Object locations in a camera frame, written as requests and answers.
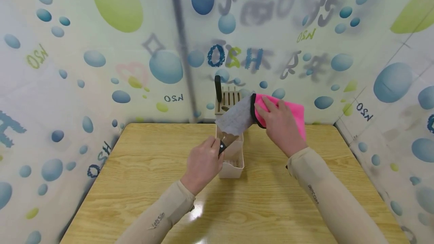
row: forearm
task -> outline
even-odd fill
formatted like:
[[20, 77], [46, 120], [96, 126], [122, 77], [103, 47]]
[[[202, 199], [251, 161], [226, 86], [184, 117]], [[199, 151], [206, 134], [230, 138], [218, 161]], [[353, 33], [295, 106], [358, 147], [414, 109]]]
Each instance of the forearm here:
[[117, 240], [117, 244], [159, 244], [193, 207], [194, 195], [180, 181], [173, 183]]
[[291, 156], [288, 170], [308, 193], [339, 243], [388, 243], [362, 205], [311, 148]]

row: wood grain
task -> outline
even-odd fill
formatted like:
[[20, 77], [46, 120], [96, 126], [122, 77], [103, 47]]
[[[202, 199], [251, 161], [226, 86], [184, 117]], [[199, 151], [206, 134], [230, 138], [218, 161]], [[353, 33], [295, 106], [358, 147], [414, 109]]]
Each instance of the wood grain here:
[[[358, 199], [390, 243], [408, 243], [333, 126], [306, 126], [308, 144]], [[113, 243], [185, 171], [192, 147], [214, 124], [129, 124], [62, 243]], [[166, 244], [336, 243], [314, 204], [285, 169], [287, 158], [256, 125], [245, 132], [240, 179], [215, 178]]]

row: green oval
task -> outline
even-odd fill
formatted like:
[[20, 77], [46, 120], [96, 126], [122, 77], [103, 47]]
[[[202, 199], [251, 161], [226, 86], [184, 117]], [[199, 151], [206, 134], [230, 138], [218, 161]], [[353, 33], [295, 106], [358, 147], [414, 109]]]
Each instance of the green oval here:
[[121, 32], [135, 32], [142, 26], [140, 0], [94, 0], [103, 19]]

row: pink cloth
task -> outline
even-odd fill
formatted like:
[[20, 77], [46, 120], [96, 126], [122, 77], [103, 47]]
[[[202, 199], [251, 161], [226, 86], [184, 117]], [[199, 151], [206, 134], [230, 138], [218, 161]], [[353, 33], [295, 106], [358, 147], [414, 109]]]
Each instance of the pink cloth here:
[[[262, 96], [266, 96], [275, 105], [277, 105], [277, 102], [279, 101], [279, 99], [274, 98], [274, 97], [269, 96], [269, 95], [260, 95], [257, 93], [252, 95], [252, 110], [254, 110], [254, 115], [252, 113], [252, 116], [254, 116], [257, 124], [260, 127], [266, 128], [265, 120], [259, 115], [257, 110], [254, 108], [254, 103], [255, 103], [255, 104], [258, 104], [261, 108], [263, 108], [263, 110], [269, 112], [267, 106], [265, 105], [264, 101], [262, 100]], [[289, 107], [289, 109], [291, 110], [292, 115], [294, 115], [294, 119], [296, 121], [299, 133], [302, 136], [303, 140], [306, 140], [306, 130], [304, 127], [304, 107], [300, 104], [295, 104], [292, 102], [285, 102], [285, 105], [287, 107]]]

